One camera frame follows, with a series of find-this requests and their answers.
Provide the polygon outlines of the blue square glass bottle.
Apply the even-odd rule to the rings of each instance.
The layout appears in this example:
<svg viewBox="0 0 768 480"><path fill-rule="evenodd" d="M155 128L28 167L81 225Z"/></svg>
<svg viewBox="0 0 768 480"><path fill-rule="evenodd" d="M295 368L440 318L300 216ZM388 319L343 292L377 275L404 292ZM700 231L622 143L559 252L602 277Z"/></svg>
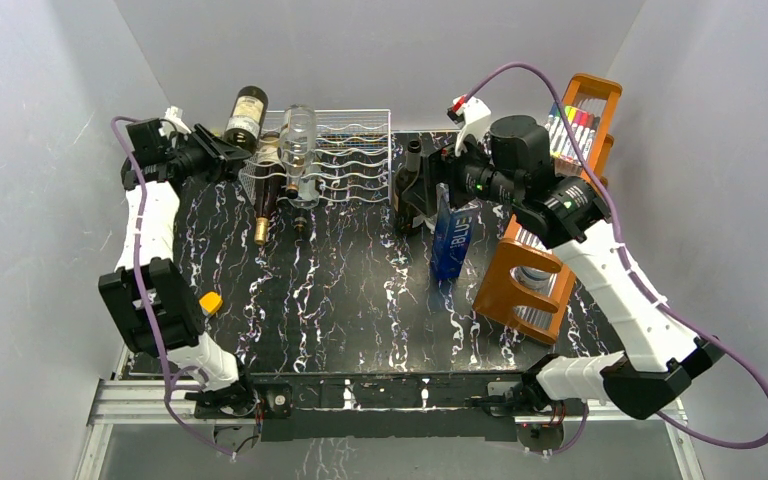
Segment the blue square glass bottle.
<svg viewBox="0 0 768 480"><path fill-rule="evenodd" d="M461 273L480 205L477 200L472 200L462 207L451 207L449 200L452 195L449 187L443 183L436 186L436 195L437 213L430 270L438 280L449 280Z"/></svg>

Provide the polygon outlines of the dark wine bottle gold cap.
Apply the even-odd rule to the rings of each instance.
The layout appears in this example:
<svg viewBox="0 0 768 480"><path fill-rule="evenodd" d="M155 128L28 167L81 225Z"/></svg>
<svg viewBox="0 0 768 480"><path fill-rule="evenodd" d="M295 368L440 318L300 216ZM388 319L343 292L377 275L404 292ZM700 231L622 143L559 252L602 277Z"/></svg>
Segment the dark wine bottle gold cap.
<svg viewBox="0 0 768 480"><path fill-rule="evenodd" d="M268 104L268 96L260 87L248 85L240 89L222 140L254 154L258 148Z"/></svg>

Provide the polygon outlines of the clear round glass bottle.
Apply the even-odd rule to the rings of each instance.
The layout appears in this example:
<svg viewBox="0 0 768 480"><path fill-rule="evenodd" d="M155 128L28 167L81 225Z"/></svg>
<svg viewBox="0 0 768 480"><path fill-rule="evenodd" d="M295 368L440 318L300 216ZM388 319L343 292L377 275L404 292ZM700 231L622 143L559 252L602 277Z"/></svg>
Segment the clear round glass bottle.
<svg viewBox="0 0 768 480"><path fill-rule="evenodd" d="M320 201L317 164L317 118L313 108L291 105L280 129L280 153L285 172L284 193L295 208L311 210Z"/></svg>

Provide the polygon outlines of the brown rack bottle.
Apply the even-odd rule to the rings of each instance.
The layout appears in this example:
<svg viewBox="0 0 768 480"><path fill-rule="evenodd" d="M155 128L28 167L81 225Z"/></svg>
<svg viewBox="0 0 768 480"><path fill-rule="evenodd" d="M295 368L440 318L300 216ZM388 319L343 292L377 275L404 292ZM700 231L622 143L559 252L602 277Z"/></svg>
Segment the brown rack bottle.
<svg viewBox="0 0 768 480"><path fill-rule="evenodd" d="M419 140L410 140L406 150L405 163L397 170L392 187L393 227L403 236L417 234L424 224L424 214L417 207L411 189L419 184L422 173L422 145Z"/></svg>

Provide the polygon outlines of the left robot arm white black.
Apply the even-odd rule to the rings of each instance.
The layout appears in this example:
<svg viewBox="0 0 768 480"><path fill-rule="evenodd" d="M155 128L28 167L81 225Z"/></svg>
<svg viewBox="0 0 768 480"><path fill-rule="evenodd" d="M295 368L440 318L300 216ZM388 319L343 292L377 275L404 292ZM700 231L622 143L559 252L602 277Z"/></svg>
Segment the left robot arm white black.
<svg viewBox="0 0 768 480"><path fill-rule="evenodd" d="M111 121L126 159L121 169L128 204L122 252L98 289L125 346L159 360L168 392L181 376L197 382L186 399L200 409L248 416L259 391L239 358L205 329L208 311L183 278L173 250L182 184L194 177L227 182L252 152L202 125L168 118Z"/></svg>

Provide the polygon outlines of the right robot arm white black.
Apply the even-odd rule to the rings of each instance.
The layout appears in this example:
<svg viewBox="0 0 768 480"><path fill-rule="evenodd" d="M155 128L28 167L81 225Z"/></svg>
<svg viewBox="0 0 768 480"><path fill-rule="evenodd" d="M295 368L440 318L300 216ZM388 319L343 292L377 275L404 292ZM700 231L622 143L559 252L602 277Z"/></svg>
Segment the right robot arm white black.
<svg viewBox="0 0 768 480"><path fill-rule="evenodd" d="M618 353L568 358L548 355L503 395L475 401L550 413L567 399L608 401L645 420L675 400L723 355L713 341L680 325L634 270L614 238L603 195L578 176L556 175L547 130L527 115L493 122L488 144L475 135L424 154L411 148L394 194L417 215L436 212L436 187L449 203L480 199L511 208L517 223L567 266L597 302L622 341Z"/></svg>

